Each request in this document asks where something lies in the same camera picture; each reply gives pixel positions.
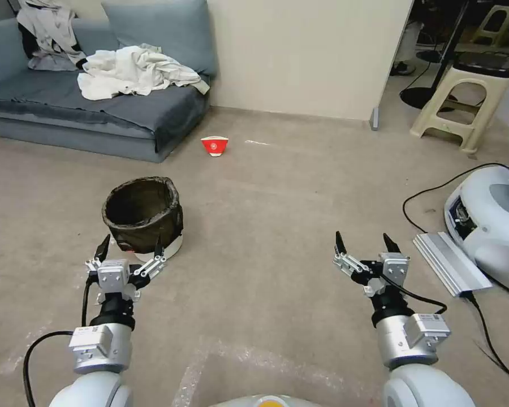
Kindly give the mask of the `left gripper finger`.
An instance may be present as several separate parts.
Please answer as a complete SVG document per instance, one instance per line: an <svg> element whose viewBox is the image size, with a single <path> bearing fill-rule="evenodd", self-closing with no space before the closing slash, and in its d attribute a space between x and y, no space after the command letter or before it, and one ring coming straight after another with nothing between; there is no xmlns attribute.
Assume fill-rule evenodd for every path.
<svg viewBox="0 0 509 407"><path fill-rule="evenodd" d="M103 242L97 247L94 256L85 262L88 270L88 278L98 278L98 268L102 265L102 262L106 259L109 245L110 245L111 234L107 234Z"/></svg>
<svg viewBox="0 0 509 407"><path fill-rule="evenodd" d="M164 256L164 248L162 245L161 235L158 235L156 245L153 252L154 256L146 261L141 267L136 269L132 276L151 281L166 266L167 258Z"/></svg>

